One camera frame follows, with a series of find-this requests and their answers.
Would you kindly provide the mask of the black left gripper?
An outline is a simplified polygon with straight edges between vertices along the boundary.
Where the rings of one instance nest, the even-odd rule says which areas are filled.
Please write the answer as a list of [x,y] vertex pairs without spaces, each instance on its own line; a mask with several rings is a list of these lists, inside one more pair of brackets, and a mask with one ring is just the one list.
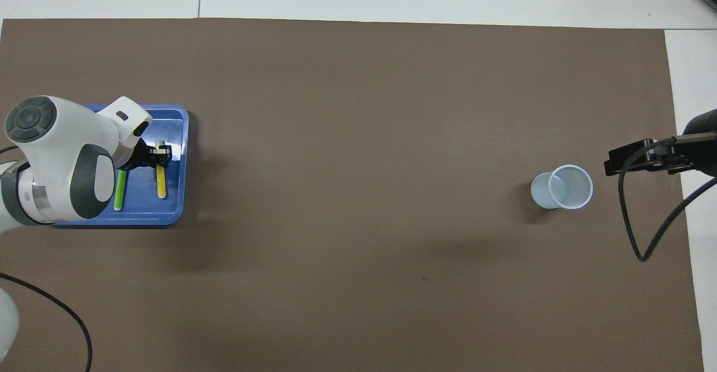
[[142,137],[120,139],[114,152],[114,168],[131,171],[140,167],[168,167],[173,158],[171,145],[158,149],[146,144]]

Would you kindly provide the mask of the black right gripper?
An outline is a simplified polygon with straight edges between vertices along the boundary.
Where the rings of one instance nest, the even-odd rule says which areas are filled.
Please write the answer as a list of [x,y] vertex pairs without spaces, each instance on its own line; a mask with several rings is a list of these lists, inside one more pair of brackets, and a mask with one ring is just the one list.
[[[716,109],[694,117],[683,130],[683,136],[716,130]],[[607,160],[603,162],[604,174],[607,177],[619,175],[625,163],[642,148],[653,144],[654,147],[642,153],[630,165],[627,172],[666,172],[675,175],[688,172],[694,167],[710,177],[716,176],[716,142],[694,142],[680,144],[674,137],[661,140],[640,139],[636,142],[620,146],[607,152]]]

